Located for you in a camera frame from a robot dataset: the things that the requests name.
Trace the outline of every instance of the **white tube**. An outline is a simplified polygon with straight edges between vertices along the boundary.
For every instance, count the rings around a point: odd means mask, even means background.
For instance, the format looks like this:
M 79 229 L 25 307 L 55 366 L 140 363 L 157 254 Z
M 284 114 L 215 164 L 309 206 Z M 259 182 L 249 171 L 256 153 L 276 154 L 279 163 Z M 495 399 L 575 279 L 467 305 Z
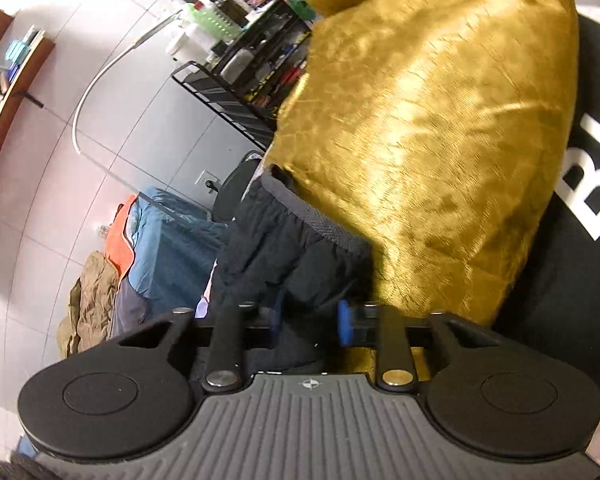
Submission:
M 96 74 L 96 77 L 93 78 L 93 80 L 87 86 L 87 89 L 84 91 L 84 94 L 82 94 L 82 97 L 80 98 L 80 101 L 78 102 L 78 106 L 75 109 L 74 122 L 72 123 L 72 127 L 71 127 L 71 139 L 74 144 L 74 150 L 76 151 L 76 153 L 78 153 L 78 155 L 81 155 L 84 158 L 90 160 L 98 168 L 100 168 L 101 170 L 104 170 L 107 174 L 110 174 L 110 176 L 112 176 L 120 184 L 127 186 L 131 191 L 137 193 L 140 198 L 147 200 L 147 202 L 149 202 L 151 205 L 157 207 L 158 209 L 160 209 L 161 211 L 163 211 L 164 213 L 166 213 L 167 215 L 172 217 L 179 224 L 183 225 L 184 227 L 188 227 L 186 222 L 180 216 L 176 215 L 173 211 L 170 211 L 169 209 L 165 208 L 165 206 L 156 202 L 153 198 L 145 195 L 143 192 L 141 192 L 135 186 L 133 186 L 132 184 L 130 184 L 126 180 L 124 180 L 122 177 L 119 177 L 115 173 L 112 173 L 111 171 L 109 171 L 109 168 L 104 166 L 104 164 L 101 164 L 99 161 L 97 161 L 91 155 L 84 152 L 82 150 L 82 148 L 80 147 L 80 142 L 78 142 L 78 120 L 80 118 L 80 112 L 82 111 L 82 107 L 84 106 L 84 103 L 87 100 L 87 97 L 91 93 L 91 90 L 93 90 L 93 87 L 96 86 L 96 84 L 102 78 L 102 76 L 104 76 L 111 67 L 113 67 L 117 62 L 119 62 L 123 57 L 125 57 L 126 54 L 128 54 L 133 49 L 142 45 L 146 40 L 148 40 L 150 37 L 152 37 L 154 34 L 156 34 L 156 32 L 158 32 L 158 31 L 162 30 L 164 27 L 166 27 L 169 23 L 171 23 L 173 20 L 175 20 L 178 17 L 180 12 L 181 12 L 180 10 L 178 12 L 174 12 L 171 16 L 166 17 L 160 23 L 158 23 L 157 25 L 155 25 L 154 27 L 149 29 L 146 33 L 144 33 L 142 36 L 140 36 L 140 38 L 135 40 L 131 45 L 126 47 L 125 50 L 123 50 L 115 58 L 113 58 L 111 61 L 109 61 Z

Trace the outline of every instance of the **olive green cloth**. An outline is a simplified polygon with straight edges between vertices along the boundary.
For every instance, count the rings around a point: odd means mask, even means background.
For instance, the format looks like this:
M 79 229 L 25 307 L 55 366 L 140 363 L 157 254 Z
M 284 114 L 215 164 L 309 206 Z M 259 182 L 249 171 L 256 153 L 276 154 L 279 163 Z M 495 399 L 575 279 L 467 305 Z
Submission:
M 82 352 L 109 336 L 118 271 L 104 254 L 91 253 L 69 294 L 67 316 L 58 326 L 60 356 Z

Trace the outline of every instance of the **black t-shirt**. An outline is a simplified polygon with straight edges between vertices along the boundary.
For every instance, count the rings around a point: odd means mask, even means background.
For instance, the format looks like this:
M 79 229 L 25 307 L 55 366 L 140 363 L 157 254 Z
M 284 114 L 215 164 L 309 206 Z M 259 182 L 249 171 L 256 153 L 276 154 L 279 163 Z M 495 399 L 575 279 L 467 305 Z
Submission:
M 562 176 L 495 329 L 570 363 L 600 387 L 600 24 L 583 16 Z

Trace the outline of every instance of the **shelf bracket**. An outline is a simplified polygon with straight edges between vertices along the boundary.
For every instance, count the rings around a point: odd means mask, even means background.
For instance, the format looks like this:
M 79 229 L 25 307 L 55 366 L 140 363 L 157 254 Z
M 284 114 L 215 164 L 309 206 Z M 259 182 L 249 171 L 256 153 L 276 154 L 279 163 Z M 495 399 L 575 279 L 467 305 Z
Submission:
M 31 95 L 29 92 L 24 91 L 24 92 L 18 92 L 18 97 L 24 97 L 27 101 L 31 101 L 33 104 L 35 104 L 38 108 L 44 108 L 45 105 L 42 104 L 42 102 L 38 101 L 35 97 L 33 97 L 33 95 Z

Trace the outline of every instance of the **gold satin pillow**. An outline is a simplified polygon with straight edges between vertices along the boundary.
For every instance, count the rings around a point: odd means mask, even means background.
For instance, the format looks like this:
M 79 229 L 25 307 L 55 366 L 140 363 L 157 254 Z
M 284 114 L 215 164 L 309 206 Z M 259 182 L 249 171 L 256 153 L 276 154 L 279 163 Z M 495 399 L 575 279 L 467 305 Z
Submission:
M 573 0 L 311 0 L 267 163 L 376 250 L 376 299 L 489 324 L 571 127 Z

